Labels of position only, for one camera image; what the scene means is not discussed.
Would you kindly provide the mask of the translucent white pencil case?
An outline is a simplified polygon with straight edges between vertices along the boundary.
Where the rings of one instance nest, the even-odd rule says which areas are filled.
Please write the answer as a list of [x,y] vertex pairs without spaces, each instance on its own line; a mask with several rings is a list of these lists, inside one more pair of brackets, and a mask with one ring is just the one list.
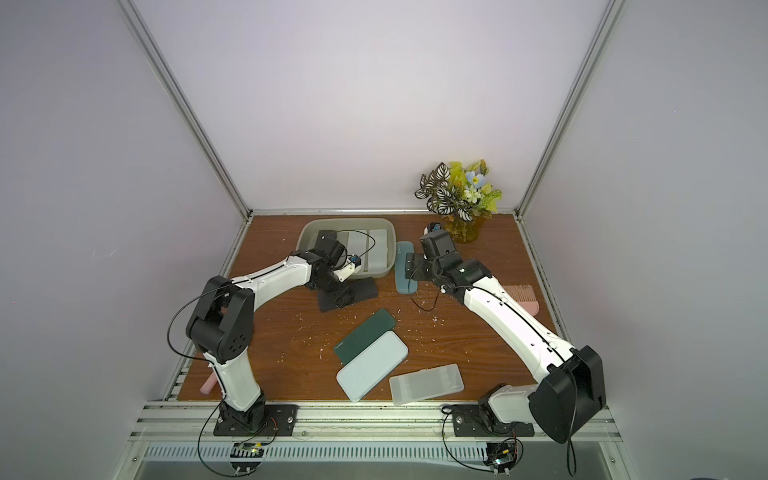
[[369,231],[372,244],[368,252],[368,271],[381,272],[388,265],[388,232],[386,229],[373,229]]
[[464,382],[457,364],[448,364],[389,379],[392,402],[401,406],[413,402],[435,399],[464,390]]
[[349,260],[357,267],[356,272],[362,273],[364,265],[363,254],[368,249],[369,238],[360,231],[350,231],[347,239]]

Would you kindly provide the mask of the teal blue pencil case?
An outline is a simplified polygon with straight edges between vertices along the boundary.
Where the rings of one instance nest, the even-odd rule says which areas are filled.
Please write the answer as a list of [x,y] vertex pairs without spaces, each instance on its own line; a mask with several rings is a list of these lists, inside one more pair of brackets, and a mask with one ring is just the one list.
[[399,294],[411,295],[418,290],[418,282],[406,275],[406,260],[414,253],[414,245],[409,241],[398,241],[395,254],[395,287]]

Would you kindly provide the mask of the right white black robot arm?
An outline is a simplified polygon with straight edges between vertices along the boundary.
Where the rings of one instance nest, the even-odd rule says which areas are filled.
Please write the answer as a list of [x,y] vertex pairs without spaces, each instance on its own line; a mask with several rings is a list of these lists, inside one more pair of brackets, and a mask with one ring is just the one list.
[[533,419],[552,440],[568,443],[606,406],[603,361],[591,347],[560,338],[513,300],[491,271],[464,260],[448,232],[420,238],[423,252],[406,260],[406,277],[429,281],[480,317],[518,355],[537,387],[527,394]]

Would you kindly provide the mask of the dark green pencil case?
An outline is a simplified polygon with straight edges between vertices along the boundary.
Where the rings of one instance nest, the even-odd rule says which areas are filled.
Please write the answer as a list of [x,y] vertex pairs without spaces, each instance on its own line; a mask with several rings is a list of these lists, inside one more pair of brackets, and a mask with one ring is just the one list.
[[334,353],[342,365],[347,365],[384,333],[393,330],[396,324],[396,319],[381,308],[344,337],[334,347]]

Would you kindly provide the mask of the grey-green plastic storage box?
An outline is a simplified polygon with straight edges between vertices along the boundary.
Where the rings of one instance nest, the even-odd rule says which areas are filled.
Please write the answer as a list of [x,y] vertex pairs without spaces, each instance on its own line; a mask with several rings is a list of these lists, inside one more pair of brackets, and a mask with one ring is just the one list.
[[302,229],[296,248],[313,248],[321,231],[334,231],[337,240],[346,247],[346,253],[361,258],[361,269],[351,279],[381,278],[394,266],[396,232],[387,219],[333,217],[314,220]]

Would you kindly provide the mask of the aluminium front rail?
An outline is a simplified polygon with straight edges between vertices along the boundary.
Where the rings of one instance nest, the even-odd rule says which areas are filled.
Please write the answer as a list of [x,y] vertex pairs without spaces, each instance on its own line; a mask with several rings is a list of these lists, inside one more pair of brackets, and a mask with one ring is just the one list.
[[[269,420],[263,433],[290,429],[293,441],[416,441],[438,440],[442,434],[453,437],[452,425],[445,420],[445,408],[438,402],[421,402],[397,407],[384,401],[298,402],[293,414]],[[145,404],[132,427],[131,441],[223,442],[232,437],[214,435],[218,421],[215,401],[151,401]]]

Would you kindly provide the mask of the pink comb brush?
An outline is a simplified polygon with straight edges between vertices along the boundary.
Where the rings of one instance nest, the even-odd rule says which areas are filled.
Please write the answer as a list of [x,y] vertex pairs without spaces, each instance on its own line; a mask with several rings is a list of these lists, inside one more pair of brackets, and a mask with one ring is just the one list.
[[528,314],[536,316],[539,313],[540,304],[532,285],[503,285],[503,288]]

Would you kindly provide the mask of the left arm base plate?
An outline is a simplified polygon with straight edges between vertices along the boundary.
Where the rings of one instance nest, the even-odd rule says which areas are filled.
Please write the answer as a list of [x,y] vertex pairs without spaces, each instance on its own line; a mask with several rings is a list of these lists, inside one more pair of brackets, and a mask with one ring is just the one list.
[[218,411],[219,419],[214,426],[214,436],[290,437],[293,434],[298,406],[295,404],[254,404],[247,411],[238,411],[224,403]]

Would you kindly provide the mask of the flower plant in glass vase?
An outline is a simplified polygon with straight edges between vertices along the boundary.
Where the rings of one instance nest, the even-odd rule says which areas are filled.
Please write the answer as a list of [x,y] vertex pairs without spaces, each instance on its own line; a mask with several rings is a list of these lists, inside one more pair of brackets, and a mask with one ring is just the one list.
[[424,200],[427,210],[443,219],[442,228],[456,243],[474,242],[484,222],[498,213],[502,191],[488,180],[484,159],[465,166],[441,162],[422,174],[414,196]]

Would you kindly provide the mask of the left electronics board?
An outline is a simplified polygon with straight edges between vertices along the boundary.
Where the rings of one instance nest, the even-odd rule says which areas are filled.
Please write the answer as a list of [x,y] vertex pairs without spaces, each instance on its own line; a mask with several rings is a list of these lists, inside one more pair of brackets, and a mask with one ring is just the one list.
[[262,464],[265,447],[261,443],[241,442],[230,451],[230,466],[236,477],[253,474]]

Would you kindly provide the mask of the electronics board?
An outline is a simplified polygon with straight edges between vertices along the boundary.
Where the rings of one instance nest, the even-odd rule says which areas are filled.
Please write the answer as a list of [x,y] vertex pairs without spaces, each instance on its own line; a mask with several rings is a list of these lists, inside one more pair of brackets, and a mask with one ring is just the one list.
[[265,447],[261,443],[241,442],[230,451],[230,466],[236,477],[253,474],[262,464]]
[[509,476],[522,457],[523,448],[514,439],[504,442],[489,442],[486,444],[486,459],[484,464],[494,475]]

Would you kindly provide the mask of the dark grey pencil case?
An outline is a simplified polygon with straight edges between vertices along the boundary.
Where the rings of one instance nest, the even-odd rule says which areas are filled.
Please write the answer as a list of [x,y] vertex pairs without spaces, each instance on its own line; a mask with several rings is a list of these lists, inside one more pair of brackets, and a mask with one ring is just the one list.
[[334,245],[337,241],[337,232],[334,230],[320,230],[315,241],[315,247],[320,249],[323,246]]
[[318,307],[321,312],[343,309],[377,297],[378,288],[374,278],[342,282],[329,291],[319,291],[317,295]]

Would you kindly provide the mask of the purple pink spatula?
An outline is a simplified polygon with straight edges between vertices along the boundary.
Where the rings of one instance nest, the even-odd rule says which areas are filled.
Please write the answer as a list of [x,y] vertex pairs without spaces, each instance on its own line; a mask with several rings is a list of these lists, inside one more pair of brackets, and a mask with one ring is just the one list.
[[216,375],[214,373],[211,373],[208,376],[208,378],[204,381],[199,391],[204,396],[210,395],[212,390],[216,387],[217,384],[218,384],[218,380]]

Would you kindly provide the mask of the translucent white pencil case front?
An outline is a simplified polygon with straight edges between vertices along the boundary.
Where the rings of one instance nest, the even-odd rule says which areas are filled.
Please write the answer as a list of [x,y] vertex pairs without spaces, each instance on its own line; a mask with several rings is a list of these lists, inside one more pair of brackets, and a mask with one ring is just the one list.
[[392,402],[401,406],[413,402],[435,399],[464,390],[464,382],[457,364],[448,364],[389,379]]

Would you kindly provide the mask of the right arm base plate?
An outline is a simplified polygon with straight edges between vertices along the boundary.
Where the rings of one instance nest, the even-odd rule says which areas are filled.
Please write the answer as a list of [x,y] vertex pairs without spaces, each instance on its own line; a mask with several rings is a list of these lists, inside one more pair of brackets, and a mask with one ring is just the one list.
[[442,408],[448,416],[456,437],[533,437],[532,423],[499,420],[489,407],[478,404],[453,404]]

